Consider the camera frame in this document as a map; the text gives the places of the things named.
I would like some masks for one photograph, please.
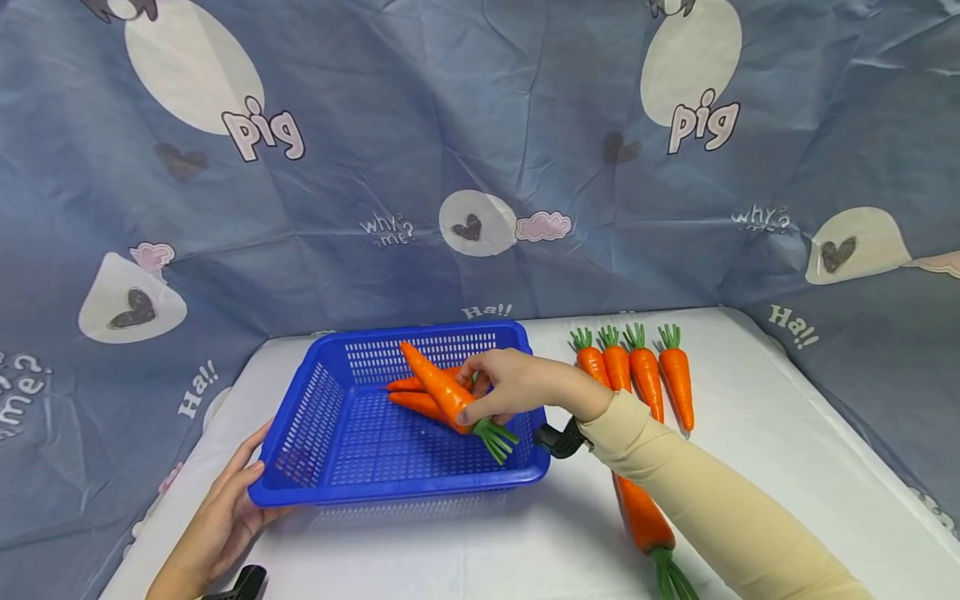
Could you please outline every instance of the toy carrot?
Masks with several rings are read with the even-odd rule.
[[[571,331],[570,336],[573,338],[573,347],[577,350],[577,366],[609,388],[607,367],[604,365],[603,354],[593,347],[593,334],[589,329],[577,327],[577,332]]]
[[[677,419],[687,432],[693,431],[693,384],[690,382],[690,361],[680,349],[680,328],[666,325],[659,328],[664,350],[660,353],[660,370],[673,399]]]
[[[643,325],[634,323],[634,330],[627,327],[623,334],[630,351],[630,370],[634,372],[636,388],[640,397],[650,407],[653,418],[663,422],[663,388],[660,386],[660,365],[657,356],[646,347]]]
[[[620,342],[620,332],[613,325],[600,327],[600,341],[603,343],[603,362],[607,365],[607,377],[615,392],[630,392],[630,359],[627,350]]]
[[[444,369],[444,372],[457,376],[457,373],[460,372],[460,367],[450,367],[449,369]],[[469,390],[473,386],[473,382],[470,382],[467,385]],[[423,387],[423,382],[420,381],[416,375],[412,377],[406,377],[404,379],[397,379],[396,381],[391,381],[387,384],[388,392],[425,392],[426,389]]]
[[[446,420],[446,415],[440,410],[437,403],[433,401],[430,394],[424,394],[423,392],[390,392],[389,398],[390,401],[397,406],[410,409],[415,413],[423,415],[428,419],[441,422],[444,425],[450,425],[449,421]]]
[[[613,476],[613,486],[634,544],[657,564],[660,600],[676,597],[674,590],[681,600],[698,600],[697,591],[673,561],[677,540],[653,498],[640,486],[619,475]]]
[[[506,440],[516,444],[520,439],[509,429],[494,423],[490,419],[480,419],[471,426],[463,426],[457,423],[457,415],[464,412],[469,404],[474,401],[473,394],[457,383],[454,375],[443,372],[431,363],[419,350],[407,342],[400,342],[400,350],[407,359],[411,371],[414,372],[423,387],[430,394],[437,407],[446,416],[446,422],[461,435],[473,434],[483,440],[484,445],[499,465],[503,465],[507,460],[507,454],[514,451]]]

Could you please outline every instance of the sleeve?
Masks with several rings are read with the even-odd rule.
[[[744,600],[870,600],[796,518],[760,488],[650,417],[633,394],[581,423],[593,453],[650,493]]]

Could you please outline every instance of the blue basket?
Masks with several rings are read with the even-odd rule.
[[[399,343],[438,367],[490,348],[530,353],[512,321],[334,333],[314,342],[297,369],[260,451],[266,469],[250,487],[259,506],[343,504],[535,483],[549,453],[534,445],[543,409],[517,415],[520,437],[500,466],[476,436],[462,436],[394,405],[384,386],[411,375]]]

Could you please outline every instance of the white table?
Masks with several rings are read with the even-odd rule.
[[[960,597],[960,543],[749,319],[710,308],[524,323],[534,353],[573,361],[568,331],[679,324],[690,357],[692,441],[760,485],[817,534],[877,600]],[[269,419],[311,344],[274,340],[243,371],[102,596],[142,598],[236,446]],[[548,410],[554,426],[567,415]],[[668,424],[674,425],[667,410]],[[735,598],[678,535],[701,598]],[[264,600],[637,600],[653,567],[623,530],[610,472],[585,449],[535,486],[400,508],[308,507],[268,528],[245,564]]]

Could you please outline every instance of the black clip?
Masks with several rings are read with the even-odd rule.
[[[580,432],[574,417],[570,417],[563,433],[544,423],[534,434],[534,442],[550,450],[551,456],[561,460],[576,454],[584,442],[589,444],[589,440]]]
[[[256,600],[260,596],[260,589],[267,579],[267,569],[259,564],[248,564],[240,569],[237,583],[230,591],[209,594],[201,600]]]

